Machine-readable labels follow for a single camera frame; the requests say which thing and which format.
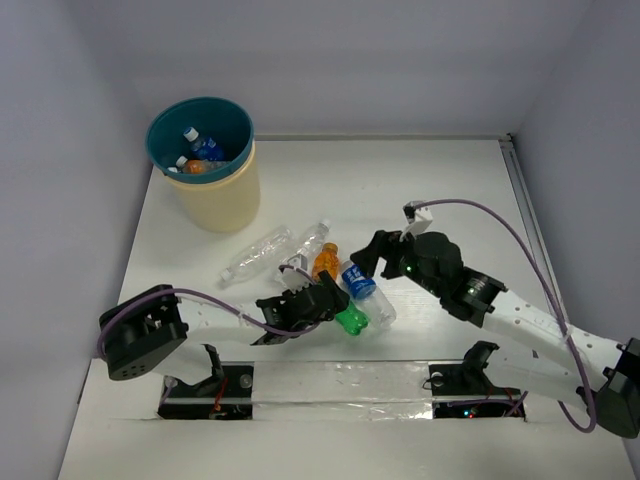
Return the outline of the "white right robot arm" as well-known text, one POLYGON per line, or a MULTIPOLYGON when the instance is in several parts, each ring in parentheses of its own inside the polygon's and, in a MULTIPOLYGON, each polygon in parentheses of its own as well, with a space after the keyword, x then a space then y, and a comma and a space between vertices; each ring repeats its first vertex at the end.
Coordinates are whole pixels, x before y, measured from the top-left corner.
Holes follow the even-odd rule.
POLYGON ((528 305, 498 280, 466 267, 446 235, 378 231, 350 260, 371 276, 404 276, 440 300, 454 318, 532 348, 543 359, 575 367, 580 360, 594 392, 597 424, 622 438, 639 435, 639 340, 622 345, 580 329, 562 332, 557 319, 528 305))

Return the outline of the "orange label drink bottle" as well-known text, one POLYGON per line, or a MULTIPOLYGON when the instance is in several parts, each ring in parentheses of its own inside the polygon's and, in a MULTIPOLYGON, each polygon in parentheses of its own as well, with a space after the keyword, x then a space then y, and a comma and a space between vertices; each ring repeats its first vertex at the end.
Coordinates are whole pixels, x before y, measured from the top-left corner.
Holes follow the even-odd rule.
POLYGON ((176 167, 181 173, 190 175, 200 175, 215 171, 229 165, 228 161, 220 160, 201 160, 201 159, 187 159, 186 157, 180 157, 176 162, 176 167))

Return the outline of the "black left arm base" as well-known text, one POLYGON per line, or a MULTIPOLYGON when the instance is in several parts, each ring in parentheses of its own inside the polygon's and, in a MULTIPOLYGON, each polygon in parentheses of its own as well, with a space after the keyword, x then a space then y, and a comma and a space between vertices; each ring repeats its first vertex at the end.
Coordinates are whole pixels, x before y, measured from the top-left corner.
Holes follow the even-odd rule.
POLYGON ((251 420, 252 362, 222 362, 212 345, 204 345, 210 376, 188 385, 166 377, 157 414, 165 420, 251 420))

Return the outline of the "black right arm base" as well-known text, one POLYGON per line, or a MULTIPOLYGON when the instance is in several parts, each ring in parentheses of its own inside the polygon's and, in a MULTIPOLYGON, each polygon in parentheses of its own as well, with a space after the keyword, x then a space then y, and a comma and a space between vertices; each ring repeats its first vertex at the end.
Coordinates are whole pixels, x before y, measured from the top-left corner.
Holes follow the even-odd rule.
POLYGON ((461 360, 429 366, 421 388, 431 393, 435 419, 526 419, 521 392, 495 386, 486 376, 497 344, 476 342, 461 360))

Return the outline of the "yellow bottle dark blue label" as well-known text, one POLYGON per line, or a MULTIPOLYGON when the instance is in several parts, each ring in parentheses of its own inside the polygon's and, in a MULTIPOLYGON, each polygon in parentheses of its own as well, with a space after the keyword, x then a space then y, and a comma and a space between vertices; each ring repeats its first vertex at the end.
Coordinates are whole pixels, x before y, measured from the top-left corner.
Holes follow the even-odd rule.
POLYGON ((176 159, 175 163, 172 166, 169 166, 167 168, 167 170, 173 173, 181 173, 188 161, 188 158, 181 155, 176 159))

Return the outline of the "green soda bottle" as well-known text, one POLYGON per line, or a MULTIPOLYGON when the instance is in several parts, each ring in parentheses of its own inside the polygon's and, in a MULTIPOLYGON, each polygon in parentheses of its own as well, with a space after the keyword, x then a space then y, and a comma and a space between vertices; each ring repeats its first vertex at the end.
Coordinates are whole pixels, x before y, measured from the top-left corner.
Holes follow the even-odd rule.
POLYGON ((335 321, 350 336, 359 336, 369 325, 369 317, 353 301, 335 315, 335 321))

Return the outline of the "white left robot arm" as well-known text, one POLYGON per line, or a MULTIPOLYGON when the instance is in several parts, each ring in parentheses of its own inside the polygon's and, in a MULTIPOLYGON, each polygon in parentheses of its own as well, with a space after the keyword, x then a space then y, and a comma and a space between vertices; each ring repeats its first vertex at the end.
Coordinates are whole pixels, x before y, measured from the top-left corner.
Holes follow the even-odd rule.
POLYGON ((99 317, 97 351, 113 381, 155 372, 173 377, 204 396, 219 389, 225 377, 218 344, 281 345, 335 320, 349 303, 349 294, 325 271, 318 282, 258 300, 262 320, 211 295, 161 284, 99 317), (218 317, 213 323, 184 319, 180 302, 186 296, 213 305, 232 315, 233 320, 223 325, 218 317))

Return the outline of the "small blue label water bottle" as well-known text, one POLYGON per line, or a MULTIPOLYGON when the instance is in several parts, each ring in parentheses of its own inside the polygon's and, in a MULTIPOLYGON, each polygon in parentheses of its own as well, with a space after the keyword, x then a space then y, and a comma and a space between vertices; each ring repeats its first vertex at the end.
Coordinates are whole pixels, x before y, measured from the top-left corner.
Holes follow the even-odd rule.
POLYGON ((341 264, 340 277, 356 307, 368 316, 370 323, 378 329, 389 329, 397 313, 376 282, 351 260, 341 264))

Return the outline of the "large blue label water bottle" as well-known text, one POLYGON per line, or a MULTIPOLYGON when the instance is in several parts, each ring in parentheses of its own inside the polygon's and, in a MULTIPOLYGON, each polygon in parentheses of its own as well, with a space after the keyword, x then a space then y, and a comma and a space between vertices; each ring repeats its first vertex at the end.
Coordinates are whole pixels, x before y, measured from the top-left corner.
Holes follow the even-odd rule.
POLYGON ((211 162, 225 160, 224 151, 210 136, 201 134, 193 127, 187 127, 183 132, 183 137, 198 159, 211 162))

